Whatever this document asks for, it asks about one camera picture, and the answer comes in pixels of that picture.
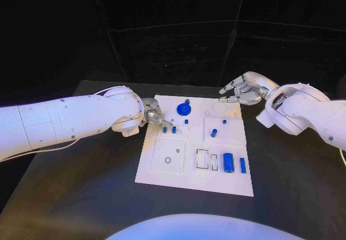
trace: table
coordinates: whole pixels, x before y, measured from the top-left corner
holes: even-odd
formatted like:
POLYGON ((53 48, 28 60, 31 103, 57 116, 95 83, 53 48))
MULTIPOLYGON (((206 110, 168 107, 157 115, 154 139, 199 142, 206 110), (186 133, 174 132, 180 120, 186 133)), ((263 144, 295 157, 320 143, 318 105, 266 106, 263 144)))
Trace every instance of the table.
MULTIPOLYGON (((219 89, 83 80, 75 96, 128 86, 141 98, 217 98, 219 89)), ((242 106, 253 197, 134 182, 147 127, 128 138, 108 130, 34 156, 0 215, 0 239, 103 239, 154 217, 235 217, 305 239, 346 239, 346 168, 338 150, 307 129, 265 128, 263 101, 242 106)))

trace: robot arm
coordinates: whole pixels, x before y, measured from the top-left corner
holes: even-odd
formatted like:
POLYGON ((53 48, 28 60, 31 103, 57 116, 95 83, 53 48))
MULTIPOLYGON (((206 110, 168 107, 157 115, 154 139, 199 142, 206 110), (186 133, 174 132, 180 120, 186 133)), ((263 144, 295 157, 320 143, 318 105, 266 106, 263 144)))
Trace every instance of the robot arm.
POLYGON ((171 127, 162 120, 157 100, 139 99, 125 86, 103 96, 88 95, 0 108, 0 161, 37 148, 77 140, 108 128, 124 137, 147 122, 171 127))
POLYGON ((324 142, 346 150, 346 100, 330 101, 308 84, 278 86, 265 76, 246 72, 219 91, 233 89, 235 96, 223 103, 253 105, 266 100, 256 120, 269 128, 273 124, 291 135, 312 128, 324 142))

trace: cable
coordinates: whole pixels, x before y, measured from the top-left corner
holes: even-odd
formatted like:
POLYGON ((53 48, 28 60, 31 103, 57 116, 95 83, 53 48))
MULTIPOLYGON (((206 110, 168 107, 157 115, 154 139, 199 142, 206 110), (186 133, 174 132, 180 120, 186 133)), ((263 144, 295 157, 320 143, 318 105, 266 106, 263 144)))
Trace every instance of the cable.
POLYGON ((14 159, 14 158, 17 158, 17 157, 21 157, 21 156, 24 156, 24 155, 27 155, 27 154, 34 154, 34 153, 50 152, 50 151, 54 151, 54 150, 62 150, 62 149, 70 147, 70 146, 77 142, 77 140, 79 140, 79 139, 76 139, 76 140, 75 140, 67 146, 64 146, 64 147, 54 148, 54 149, 47 149, 47 150, 30 151, 30 152, 27 152, 27 153, 20 154, 20 155, 7 157, 5 159, 0 160, 0 162, 7 161, 7 160, 10 160, 10 159, 14 159))
MULTIPOLYGON (((100 92, 103 92, 103 91, 106 91, 106 90, 111 90, 111 89, 113 89, 113 88, 116 88, 116 87, 118 87, 118 86, 112 86, 112 87, 109 87, 109 88, 106 88, 106 89, 103 89, 103 90, 95 92, 92 95, 96 95, 96 94, 99 94, 100 92)), ((17 157, 21 157, 21 156, 24 156, 24 155, 27 155, 27 154, 36 154, 36 153, 43 153, 43 152, 51 152, 51 151, 56 151, 56 150, 66 149, 66 148, 70 147, 77 141, 79 141, 79 139, 76 139, 76 140, 75 140, 67 146, 64 146, 64 147, 59 147, 59 148, 47 149, 47 150, 30 151, 30 152, 26 152, 26 153, 23 153, 23 154, 20 154, 20 155, 15 155, 15 156, 11 156, 11 157, 7 157, 5 159, 0 160, 0 162, 7 161, 7 160, 10 160, 10 159, 14 159, 14 158, 17 158, 17 157)))
POLYGON ((341 150, 341 149, 338 149, 338 150, 340 150, 340 158, 341 158, 343 163, 344 163, 344 166, 346 166, 346 160, 344 160, 343 150, 341 150))

